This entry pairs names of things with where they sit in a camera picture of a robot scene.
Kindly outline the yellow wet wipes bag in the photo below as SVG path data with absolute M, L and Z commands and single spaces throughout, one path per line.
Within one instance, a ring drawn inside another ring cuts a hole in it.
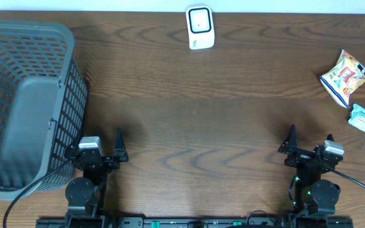
M 335 66 L 319 80 L 338 105 L 349 109 L 350 95 L 365 83 L 365 66 L 343 49 Z

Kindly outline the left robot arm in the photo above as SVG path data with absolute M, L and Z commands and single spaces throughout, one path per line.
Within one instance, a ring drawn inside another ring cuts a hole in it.
M 98 136 L 79 135 L 65 150 L 65 158 L 82 177 L 71 180 L 65 190 L 68 209 L 65 227 L 116 227 L 116 219 L 104 211 L 108 174 L 129 160 L 122 131 L 117 130 L 113 156 L 102 155 L 101 139 Z

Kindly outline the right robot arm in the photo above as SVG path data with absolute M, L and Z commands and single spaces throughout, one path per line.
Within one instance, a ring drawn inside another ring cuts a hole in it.
M 286 227 L 328 227 L 328 218 L 336 212 L 340 187 L 321 176 L 343 160 L 343 146 L 329 134 L 322 145 L 312 151 L 298 147 L 296 127 L 291 125 L 287 138 L 278 149 L 286 154 L 284 164 L 296 169 L 288 195 L 294 211 L 282 224 Z

